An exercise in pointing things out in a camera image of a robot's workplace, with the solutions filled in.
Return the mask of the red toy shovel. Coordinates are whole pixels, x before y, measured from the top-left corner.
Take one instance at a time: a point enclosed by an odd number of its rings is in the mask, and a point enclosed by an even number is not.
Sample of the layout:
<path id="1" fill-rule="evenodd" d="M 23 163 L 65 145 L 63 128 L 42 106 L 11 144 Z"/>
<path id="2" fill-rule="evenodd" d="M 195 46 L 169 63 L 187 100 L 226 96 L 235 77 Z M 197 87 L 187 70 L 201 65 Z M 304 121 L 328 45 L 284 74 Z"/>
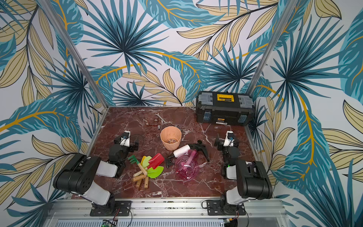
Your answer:
<path id="1" fill-rule="evenodd" d="M 147 168 L 153 168 L 156 169 L 157 166 L 161 166 L 161 164 L 164 162 L 164 157 L 158 153 L 156 154 L 150 161 L 149 161 L 149 166 Z M 133 177 L 138 177 L 142 175 L 142 172 L 139 171 L 137 173 L 135 173 L 133 175 Z"/>

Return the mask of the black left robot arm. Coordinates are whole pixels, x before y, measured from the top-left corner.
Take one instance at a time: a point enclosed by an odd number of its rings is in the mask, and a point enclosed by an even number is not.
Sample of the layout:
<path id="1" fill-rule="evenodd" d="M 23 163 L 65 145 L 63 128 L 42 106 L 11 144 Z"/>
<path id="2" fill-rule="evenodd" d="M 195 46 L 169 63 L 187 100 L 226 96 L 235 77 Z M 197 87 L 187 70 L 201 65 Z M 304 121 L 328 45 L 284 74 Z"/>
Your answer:
<path id="1" fill-rule="evenodd" d="M 114 139 L 108 160 L 77 154 L 56 175 L 53 187 L 91 202 L 90 216 L 128 216 L 130 201 L 116 201 L 115 195 L 98 185 L 95 176 L 119 178 L 126 168 L 128 154 L 139 149 L 139 139 L 131 142 L 130 131 Z"/>

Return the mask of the green toy rake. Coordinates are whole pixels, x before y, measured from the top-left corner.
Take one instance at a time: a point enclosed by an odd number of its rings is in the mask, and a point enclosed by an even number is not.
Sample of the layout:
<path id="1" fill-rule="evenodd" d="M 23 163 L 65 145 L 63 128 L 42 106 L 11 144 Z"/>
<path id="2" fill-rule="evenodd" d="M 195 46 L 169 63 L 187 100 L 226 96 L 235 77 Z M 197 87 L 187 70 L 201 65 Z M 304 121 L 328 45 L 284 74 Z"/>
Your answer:
<path id="1" fill-rule="evenodd" d="M 131 163 L 131 164 L 137 164 L 137 166 L 139 167 L 140 171 L 142 172 L 143 175 L 147 176 L 147 170 L 145 170 L 145 168 L 141 165 L 141 163 L 137 160 L 137 158 L 135 157 L 135 155 L 132 155 L 130 157 L 127 158 L 127 160 Z"/>

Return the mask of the small white spray bottle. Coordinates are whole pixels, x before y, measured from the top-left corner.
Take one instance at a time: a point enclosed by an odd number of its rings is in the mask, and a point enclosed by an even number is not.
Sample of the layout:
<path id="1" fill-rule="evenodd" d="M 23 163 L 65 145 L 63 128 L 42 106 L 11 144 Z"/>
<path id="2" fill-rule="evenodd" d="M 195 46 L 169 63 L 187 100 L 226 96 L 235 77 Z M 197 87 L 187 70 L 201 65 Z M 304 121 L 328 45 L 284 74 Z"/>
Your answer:
<path id="1" fill-rule="evenodd" d="M 170 156 L 167 157 L 167 161 L 171 161 L 173 158 L 178 158 L 182 155 L 187 154 L 190 149 L 191 149 L 191 147 L 188 144 L 184 145 L 181 148 L 178 148 Z"/>

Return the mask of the pink spray bottle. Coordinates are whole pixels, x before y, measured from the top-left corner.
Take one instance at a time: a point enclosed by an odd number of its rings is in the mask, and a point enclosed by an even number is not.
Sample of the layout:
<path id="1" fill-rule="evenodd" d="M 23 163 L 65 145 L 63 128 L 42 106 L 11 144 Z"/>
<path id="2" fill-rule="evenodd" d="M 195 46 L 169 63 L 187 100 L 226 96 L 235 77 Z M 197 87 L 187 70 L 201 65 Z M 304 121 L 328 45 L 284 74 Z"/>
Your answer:
<path id="1" fill-rule="evenodd" d="M 184 181 L 193 179 L 199 172 L 199 165 L 197 162 L 198 153 L 201 152 L 206 161 L 210 162 L 209 154 L 206 145 L 203 144 L 202 140 L 198 140 L 197 143 L 188 144 L 191 149 L 187 154 L 182 155 L 178 158 L 173 158 L 171 161 L 167 161 L 166 167 L 174 166 L 176 175 Z"/>

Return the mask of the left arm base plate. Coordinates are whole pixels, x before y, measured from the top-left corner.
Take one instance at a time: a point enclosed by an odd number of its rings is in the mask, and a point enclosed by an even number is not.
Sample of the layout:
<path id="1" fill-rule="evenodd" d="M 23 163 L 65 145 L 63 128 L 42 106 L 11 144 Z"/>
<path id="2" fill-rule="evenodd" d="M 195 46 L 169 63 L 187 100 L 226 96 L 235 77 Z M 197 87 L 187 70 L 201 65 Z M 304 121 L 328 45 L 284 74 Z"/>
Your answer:
<path id="1" fill-rule="evenodd" d="M 113 201 L 107 205 L 92 204 L 91 217 L 127 217 L 132 201 Z"/>

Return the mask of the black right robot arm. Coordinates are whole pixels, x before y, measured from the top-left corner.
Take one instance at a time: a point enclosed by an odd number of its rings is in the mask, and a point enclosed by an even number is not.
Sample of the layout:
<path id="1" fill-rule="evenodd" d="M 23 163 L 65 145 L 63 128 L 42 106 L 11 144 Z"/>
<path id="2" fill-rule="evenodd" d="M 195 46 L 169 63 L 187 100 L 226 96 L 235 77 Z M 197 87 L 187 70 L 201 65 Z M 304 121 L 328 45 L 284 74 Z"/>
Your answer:
<path id="1" fill-rule="evenodd" d="M 214 146 L 222 152 L 222 177 L 236 181 L 236 187 L 225 191 L 216 206 L 222 214 L 231 215 L 242 210 L 247 201 L 272 198 L 272 184 L 262 162 L 239 158 L 238 142 L 232 136 L 224 140 L 217 138 Z"/>

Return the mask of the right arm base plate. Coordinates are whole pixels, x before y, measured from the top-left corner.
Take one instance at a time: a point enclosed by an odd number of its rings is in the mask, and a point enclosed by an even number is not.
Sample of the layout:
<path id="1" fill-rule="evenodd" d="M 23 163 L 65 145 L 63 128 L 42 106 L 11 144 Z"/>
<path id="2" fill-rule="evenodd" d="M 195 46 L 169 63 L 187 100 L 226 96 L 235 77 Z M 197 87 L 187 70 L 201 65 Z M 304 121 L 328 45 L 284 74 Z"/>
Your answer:
<path id="1" fill-rule="evenodd" d="M 242 205 L 230 205 L 225 201 L 205 200 L 205 205 L 209 216 L 244 216 L 246 211 Z"/>

